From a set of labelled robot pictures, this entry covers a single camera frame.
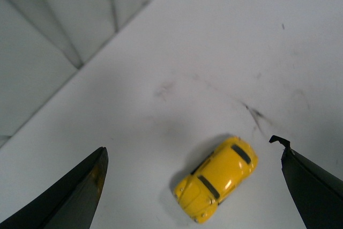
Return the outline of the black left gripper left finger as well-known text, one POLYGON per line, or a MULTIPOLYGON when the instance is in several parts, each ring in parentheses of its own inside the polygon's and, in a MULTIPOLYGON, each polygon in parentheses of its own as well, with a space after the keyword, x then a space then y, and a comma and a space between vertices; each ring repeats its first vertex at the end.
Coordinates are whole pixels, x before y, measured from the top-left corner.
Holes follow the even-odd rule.
POLYGON ((108 169, 100 147, 29 204, 1 222, 1 228, 90 228, 108 169))

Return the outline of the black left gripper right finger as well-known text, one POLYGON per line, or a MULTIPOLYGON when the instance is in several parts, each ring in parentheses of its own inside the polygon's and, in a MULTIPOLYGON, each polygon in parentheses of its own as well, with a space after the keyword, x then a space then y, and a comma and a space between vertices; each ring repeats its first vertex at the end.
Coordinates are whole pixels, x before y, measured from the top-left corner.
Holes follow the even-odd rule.
POLYGON ((290 141, 271 136, 285 149, 282 173, 306 228, 342 228, 342 180, 290 147, 290 141))

